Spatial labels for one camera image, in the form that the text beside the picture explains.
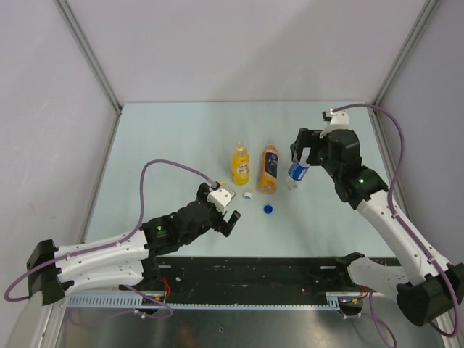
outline table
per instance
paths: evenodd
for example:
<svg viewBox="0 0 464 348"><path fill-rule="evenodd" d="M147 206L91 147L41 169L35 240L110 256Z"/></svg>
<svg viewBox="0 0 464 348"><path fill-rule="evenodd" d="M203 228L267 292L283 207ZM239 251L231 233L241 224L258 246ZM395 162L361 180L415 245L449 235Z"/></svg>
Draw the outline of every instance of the table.
<svg viewBox="0 0 464 348"><path fill-rule="evenodd" d="M126 104L120 118L86 241L133 229L140 211L138 182L142 167L153 159L180 162L227 181L237 196L230 211L241 219L224 238L210 231L173 256L205 257L336 257L362 252L391 257L392 251L373 227L342 203L334 183L321 167L312 167L296 191L283 177L290 164L289 145L301 127L322 129L321 112L345 102L239 102ZM386 172L366 109L351 109L352 129L361 143L363 163L386 181ZM235 143L245 141L251 179L245 186L231 182L230 161ZM273 142L280 152L279 189L268 196L256 192L261 154ZM145 216L178 210L195 199L202 179L169 165L154 165L145 178ZM241 198L252 191L251 201ZM262 208L272 204L266 215Z"/></svg>

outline orange juice bottle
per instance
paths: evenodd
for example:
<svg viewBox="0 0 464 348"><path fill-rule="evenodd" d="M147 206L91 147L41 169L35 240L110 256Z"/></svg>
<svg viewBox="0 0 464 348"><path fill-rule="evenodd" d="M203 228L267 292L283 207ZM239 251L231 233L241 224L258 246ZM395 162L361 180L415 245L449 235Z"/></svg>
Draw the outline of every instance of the orange juice bottle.
<svg viewBox="0 0 464 348"><path fill-rule="evenodd" d="M264 194L274 194L277 191L278 151L276 145L269 144L262 153L261 176L257 190Z"/></svg>
<svg viewBox="0 0 464 348"><path fill-rule="evenodd" d="M236 185L245 185L249 181L249 155L243 141L235 146L232 155L232 180Z"/></svg>

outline metal floor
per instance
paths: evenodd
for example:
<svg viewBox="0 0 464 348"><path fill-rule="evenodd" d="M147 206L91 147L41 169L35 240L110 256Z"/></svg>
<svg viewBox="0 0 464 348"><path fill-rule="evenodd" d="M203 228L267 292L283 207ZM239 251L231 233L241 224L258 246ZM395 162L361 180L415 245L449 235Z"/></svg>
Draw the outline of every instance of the metal floor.
<svg viewBox="0 0 464 348"><path fill-rule="evenodd" d="M441 348L430 326L415 327L392 302L377 298L376 313L390 325L398 347ZM74 309L91 323L118 310ZM343 320L336 312L312 310L176 310L167 320L124 315L80 328L64 320L57 348L384 348L372 320Z"/></svg>

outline blue bottle cap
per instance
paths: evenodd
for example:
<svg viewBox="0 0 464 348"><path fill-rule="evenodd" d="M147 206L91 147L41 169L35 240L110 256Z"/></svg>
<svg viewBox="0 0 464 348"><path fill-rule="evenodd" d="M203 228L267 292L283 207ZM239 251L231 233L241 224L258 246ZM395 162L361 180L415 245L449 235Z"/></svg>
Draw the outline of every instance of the blue bottle cap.
<svg viewBox="0 0 464 348"><path fill-rule="evenodd" d="M269 205L269 204L266 204L266 205L264 206L264 212L265 212L266 214L272 213L272 212L273 212L273 206L272 206L272 205Z"/></svg>

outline blue labeled bottle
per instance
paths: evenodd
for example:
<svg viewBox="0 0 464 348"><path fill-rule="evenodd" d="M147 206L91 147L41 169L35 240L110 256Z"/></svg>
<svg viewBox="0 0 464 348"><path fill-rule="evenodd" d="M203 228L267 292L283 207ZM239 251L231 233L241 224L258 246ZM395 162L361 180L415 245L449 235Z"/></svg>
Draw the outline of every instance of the blue labeled bottle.
<svg viewBox="0 0 464 348"><path fill-rule="evenodd" d="M289 190L294 190L303 180L310 165L306 163L306 159L310 155L310 147L304 148L302 152L302 160L293 162L284 181Z"/></svg>

